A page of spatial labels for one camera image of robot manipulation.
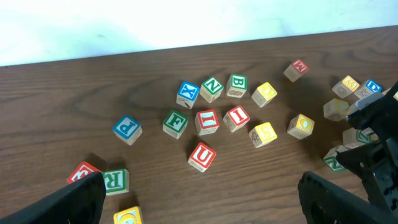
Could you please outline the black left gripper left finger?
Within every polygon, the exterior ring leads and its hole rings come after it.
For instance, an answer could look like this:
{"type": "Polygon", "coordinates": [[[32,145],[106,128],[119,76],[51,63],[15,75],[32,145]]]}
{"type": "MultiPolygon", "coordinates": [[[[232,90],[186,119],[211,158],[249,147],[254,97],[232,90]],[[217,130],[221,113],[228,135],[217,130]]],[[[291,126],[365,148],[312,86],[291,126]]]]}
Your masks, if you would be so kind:
{"type": "Polygon", "coordinates": [[[106,190],[103,175],[92,172],[32,205],[1,219],[3,224],[98,224],[106,190]]]}

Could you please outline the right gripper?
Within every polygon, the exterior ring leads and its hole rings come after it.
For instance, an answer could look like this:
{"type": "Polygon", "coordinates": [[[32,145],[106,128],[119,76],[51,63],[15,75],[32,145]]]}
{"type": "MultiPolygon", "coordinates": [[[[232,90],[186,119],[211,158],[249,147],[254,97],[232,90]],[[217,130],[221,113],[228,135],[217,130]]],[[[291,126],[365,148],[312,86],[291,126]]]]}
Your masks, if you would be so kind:
{"type": "Polygon", "coordinates": [[[360,131],[371,128],[378,136],[375,142],[345,152],[336,159],[357,175],[364,185],[371,204],[397,214],[397,84],[386,94],[380,92],[372,103],[356,110],[347,122],[360,131]]]}

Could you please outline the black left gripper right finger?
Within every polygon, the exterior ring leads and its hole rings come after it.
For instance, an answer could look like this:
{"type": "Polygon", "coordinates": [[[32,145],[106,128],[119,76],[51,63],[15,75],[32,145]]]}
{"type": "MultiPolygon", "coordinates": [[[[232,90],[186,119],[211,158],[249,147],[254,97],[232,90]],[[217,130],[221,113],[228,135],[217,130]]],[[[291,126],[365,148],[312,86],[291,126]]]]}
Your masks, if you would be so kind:
{"type": "Polygon", "coordinates": [[[313,172],[303,173],[298,191],[308,224],[397,224],[397,217],[313,172]]]}

